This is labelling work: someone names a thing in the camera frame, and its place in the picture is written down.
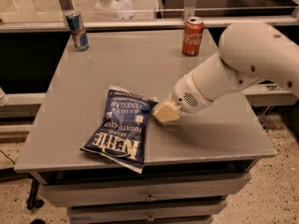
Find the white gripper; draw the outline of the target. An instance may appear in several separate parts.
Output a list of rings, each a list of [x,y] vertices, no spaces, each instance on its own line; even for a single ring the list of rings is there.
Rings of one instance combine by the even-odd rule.
[[[179,119],[180,111],[193,114],[212,104],[213,102],[198,90],[193,72],[190,72],[177,82],[171,97],[167,97],[153,108],[152,115],[159,122],[168,122]]]

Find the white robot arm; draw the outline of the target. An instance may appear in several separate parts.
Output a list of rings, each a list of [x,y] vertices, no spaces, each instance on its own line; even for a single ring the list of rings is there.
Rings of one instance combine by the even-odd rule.
[[[153,116],[176,120],[264,80],[299,96],[299,45],[267,23],[236,22],[221,34],[219,51],[182,77]]]

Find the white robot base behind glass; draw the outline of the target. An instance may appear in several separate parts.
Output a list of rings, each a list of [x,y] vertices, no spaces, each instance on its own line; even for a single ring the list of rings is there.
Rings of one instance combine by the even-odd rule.
[[[102,20],[130,20],[134,16],[132,0],[98,0],[94,15]]]

